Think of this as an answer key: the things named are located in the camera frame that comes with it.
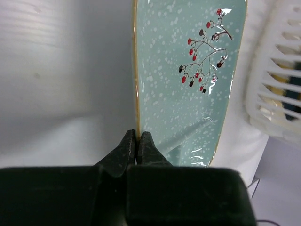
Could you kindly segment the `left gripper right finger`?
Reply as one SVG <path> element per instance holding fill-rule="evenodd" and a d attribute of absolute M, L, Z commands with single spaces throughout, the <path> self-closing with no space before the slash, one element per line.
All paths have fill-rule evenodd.
<path fill-rule="evenodd" d="M 138 164 L 127 168 L 130 226 L 254 226 L 256 219 L 238 171 L 172 166 L 141 135 Z"/>

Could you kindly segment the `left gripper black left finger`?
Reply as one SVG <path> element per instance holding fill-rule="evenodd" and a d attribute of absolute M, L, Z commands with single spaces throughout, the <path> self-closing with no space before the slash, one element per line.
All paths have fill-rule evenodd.
<path fill-rule="evenodd" d="M 135 132 L 90 166 L 0 170 L 3 226 L 124 226 L 125 172 L 135 162 Z"/>

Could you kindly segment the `light green rectangular plate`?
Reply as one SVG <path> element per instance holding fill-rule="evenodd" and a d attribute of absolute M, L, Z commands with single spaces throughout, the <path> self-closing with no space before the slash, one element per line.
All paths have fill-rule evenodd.
<path fill-rule="evenodd" d="M 174 166 L 215 156 L 246 12 L 245 0 L 133 1 L 136 134 Z"/>

